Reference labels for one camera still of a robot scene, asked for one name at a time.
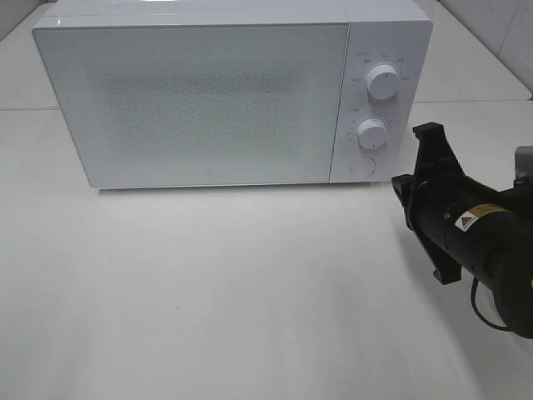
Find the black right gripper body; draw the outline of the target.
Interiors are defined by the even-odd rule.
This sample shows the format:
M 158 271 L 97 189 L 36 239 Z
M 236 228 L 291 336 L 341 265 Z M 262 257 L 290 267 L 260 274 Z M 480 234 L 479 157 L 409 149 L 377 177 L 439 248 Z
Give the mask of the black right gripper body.
M 500 231 L 494 218 L 516 218 L 513 191 L 497 192 L 466 175 L 425 183 L 428 198 L 419 217 L 424 232 L 462 267 L 483 264 Z

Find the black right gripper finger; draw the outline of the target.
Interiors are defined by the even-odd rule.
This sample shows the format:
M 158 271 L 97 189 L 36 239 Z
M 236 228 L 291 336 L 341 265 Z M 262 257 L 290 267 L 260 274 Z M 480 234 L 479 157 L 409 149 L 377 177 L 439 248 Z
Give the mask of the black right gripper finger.
M 407 227 L 415 234 L 433 264 L 433 276 L 442 285 L 459 282 L 461 265 L 428 237 L 419 222 L 421 210 L 428 198 L 427 184 L 424 182 L 417 184 L 416 175 L 410 174 L 394 177 L 391 184 L 403 207 Z
M 416 183 L 429 182 L 431 179 L 448 175 L 465 175 L 446 139 L 442 124 L 427 122 L 413 127 L 413 133 L 419 141 L 413 174 Z

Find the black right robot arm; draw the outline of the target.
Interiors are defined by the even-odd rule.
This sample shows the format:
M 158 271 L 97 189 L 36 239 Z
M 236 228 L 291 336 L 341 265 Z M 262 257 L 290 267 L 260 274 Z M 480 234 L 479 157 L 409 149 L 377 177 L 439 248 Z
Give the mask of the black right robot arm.
M 532 148 L 515 151 L 515 180 L 497 191 L 467 176 L 443 125 L 414 127 L 419 142 L 413 173 L 391 180 L 405 214 L 443 285 L 473 277 L 485 285 L 502 323 L 491 328 L 532 337 Z

